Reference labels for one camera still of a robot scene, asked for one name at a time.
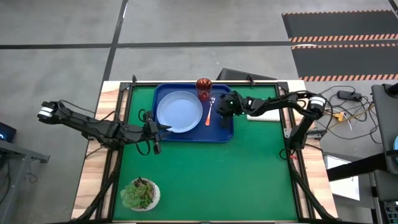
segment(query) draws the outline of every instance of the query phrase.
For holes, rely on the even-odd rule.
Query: black metal frame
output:
[[[118,100],[116,103],[116,111],[118,112],[118,114],[120,113],[120,109],[121,109],[121,103],[122,103],[122,98],[124,95],[124,91],[128,90],[128,96],[127,96],[127,102],[126,102],[126,110],[124,112],[124,121],[128,122],[129,119],[129,114],[130,114],[130,109],[131,109],[131,101],[132,101],[132,96],[134,93],[134,88],[136,86],[157,86],[163,84],[163,82],[147,82],[147,83],[139,83],[136,82],[135,77],[133,77],[133,82],[128,82],[128,83],[121,83],[120,84],[120,88],[119,88],[119,95],[118,95]],[[246,81],[241,81],[241,82],[218,82],[218,84],[225,84],[228,86],[274,86],[275,87],[275,93],[277,96],[280,95],[279,93],[279,87],[281,87],[281,89],[283,89],[284,94],[289,92],[289,89],[287,87],[287,82],[267,82],[267,83],[258,83],[256,82],[255,84],[251,83],[251,82],[246,82]],[[295,120],[294,120],[294,114],[293,114],[293,110],[292,109],[288,109],[288,113],[289,113],[289,119],[290,122],[292,124],[292,126],[295,126]],[[282,126],[282,134],[283,134],[283,129],[286,128],[286,122],[285,122],[285,114],[283,113],[283,110],[280,110],[280,115],[281,115],[281,126]],[[85,217],[84,220],[71,220],[70,222],[63,222],[63,223],[113,223],[113,213],[114,213],[114,204],[116,201],[116,192],[117,192],[117,188],[118,188],[118,182],[119,182],[119,175],[120,175],[120,169],[121,169],[121,159],[123,157],[123,149],[124,148],[119,148],[116,149],[118,151],[118,155],[116,158],[116,164],[115,167],[113,169],[113,173],[114,175],[111,174],[111,176],[109,176],[109,170],[110,170],[110,165],[111,165],[111,160],[112,160],[112,156],[113,156],[113,152],[112,151],[108,151],[106,160],[105,160],[105,168],[104,168],[104,173],[103,173],[103,181],[101,183],[101,186],[108,186],[106,189],[101,189],[100,193],[102,192],[102,197],[95,198],[99,199],[99,203],[96,206],[96,216],[94,220],[90,220],[89,217]],[[308,185],[308,179],[307,179],[307,174],[305,172],[305,166],[304,166],[304,161],[303,161],[303,155],[301,153],[301,151],[297,151],[297,159],[298,159],[298,163],[300,166],[300,175],[302,177],[302,179],[304,180],[304,182]],[[310,218],[304,218],[303,217],[303,213],[302,213],[302,207],[301,207],[301,203],[300,203],[300,195],[299,195],[299,190],[297,187],[297,183],[296,181],[294,181],[294,179],[292,178],[292,173],[291,173],[291,167],[289,166],[289,160],[287,161],[287,165],[289,167],[289,174],[291,177],[291,181],[292,181],[292,192],[293,192],[293,196],[294,196],[294,200],[295,200],[295,206],[296,206],[296,213],[297,213],[297,219],[298,222],[304,222],[304,223],[336,223],[336,224],[351,224],[353,222],[344,222],[344,221],[339,221],[339,220],[320,220],[320,219],[316,219],[315,218],[315,213],[313,210],[313,207],[309,201],[309,199],[307,199],[307,207],[308,207],[308,214],[310,215]],[[112,184],[112,190],[111,190],[111,198],[109,201],[109,210],[108,210],[108,214],[106,218],[102,218],[102,208],[103,208],[103,203],[104,203],[104,195],[105,192],[108,191],[109,189],[109,181],[111,181]]]

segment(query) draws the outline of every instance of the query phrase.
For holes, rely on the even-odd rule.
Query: desk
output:
[[[220,83],[248,83],[245,81],[215,81],[220,82]],[[138,82],[138,83],[151,83],[155,85],[155,83],[159,82]],[[258,83],[275,83],[275,81],[258,81]],[[287,82],[289,86],[290,91],[297,91],[297,90],[304,90],[304,82],[300,80],[291,80]],[[101,90],[101,96],[99,99],[99,105],[98,105],[98,110],[96,114],[97,119],[101,119],[105,117],[108,113],[112,112],[115,110],[116,107],[116,102],[118,100],[118,93],[119,93],[119,86],[120,82],[104,82],[103,88]],[[122,104],[121,104],[121,114],[120,117],[124,117],[124,110],[126,108],[126,101],[127,101],[127,96],[124,96],[123,99],[121,99]],[[301,120],[301,116],[299,116],[298,113],[295,113],[295,119],[296,122],[299,122]],[[286,121],[286,125],[289,126],[290,122],[289,120]],[[314,140],[314,139],[309,139],[307,141],[310,144],[313,144],[315,146],[319,146],[319,142]],[[95,150],[98,148],[98,143],[97,142],[90,142],[88,145],[88,150],[87,153]],[[312,149],[311,147],[306,147],[303,151],[303,161],[308,178],[308,182],[310,185],[310,188],[312,192],[315,194],[317,199],[320,201],[320,203],[326,208],[326,210],[332,214],[333,216],[337,216],[336,213],[336,208],[335,204],[333,201],[333,196],[331,194],[330,186],[328,183],[328,178],[326,175],[326,170],[325,170],[325,165],[323,163],[323,158],[322,158],[322,153],[317,150],[317,149]],[[83,165],[83,170],[81,174],[81,179],[80,179],[80,184],[78,187],[78,192],[76,195],[76,200],[75,200],[75,205],[73,208],[72,212],[72,218],[76,218],[79,215],[83,213],[83,211],[86,209],[86,207],[91,203],[91,201],[94,199],[95,195],[98,193],[100,186],[101,186],[101,181],[102,181],[102,176],[104,171],[106,173],[109,173],[112,170],[112,167],[110,170],[105,170],[105,160],[107,157],[106,149],[102,149],[95,154],[91,155],[87,160],[85,161]],[[109,210],[108,205],[109,205],[109,198],[111,197],[111,192],[110,190],[107,193],[107,196],[105,197],[104,200],[104,207],[103,207],[103,214],[102,217],[107,216],[107,212]],[[300,204],[302,208],[302,213],[304,217],[308,216],[308,209],[307,209],[307,204],[306,204],[306,199],[305,196],[303,195],[302,191],[298,188],[298,195],[300,197]],[[295,221],[294,218],[285,220],[285,221]]]

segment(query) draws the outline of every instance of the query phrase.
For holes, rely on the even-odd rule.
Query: gray floor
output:
[[[111,43],[120,6],[121,0],[0,0],[0,45]],[[283,12],[368,9],[391,7],[387,0],[130,0],[119,42],[281,41],[287,40]],[[39,123],[36,114],[42,101],[59,99],[94,110],[108,53],[108,49],[0,50],[0,120],[18,129],[16,144],[51,154],[48,164],[32,166],[39,181],[25,180],[14,223],[69,219],[87,141],[64,126]],[[217,47],[117,49],[109,79],[216,78],[224,67],[281,79],[298,77],[289,47]],[[368,95],[375,83],[384,82],[307,83],[307,88],[353,85]],[[371,128],[369,119],[354,131],[347,124],[335,130],[352,137]],[[327,134],[321,145],[325,151],[357,157],[381,151],[369,137],[345,141]],[[363,208],[338,205],[338,213],[347,221],[370,221]]]

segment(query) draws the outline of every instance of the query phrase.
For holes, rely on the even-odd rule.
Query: green table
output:
[[[274,85],[230,88],[243,96],[276,96]],[[151,110],[154,90],[155,86],[134,87],[129,124],[142,125],[138,111]],[[163,141],[161,145],[161,154],[148,156],[140,155],[135,145],[124,148],[114,221],[297,220],[288,164],[279,158],[284,148],[281,123],[234,117],[230,142]],[[146,150],[144,142],[140,147]],[[120,191],[137,177],[160,188],[160,202],[149,212],[122,205]]]

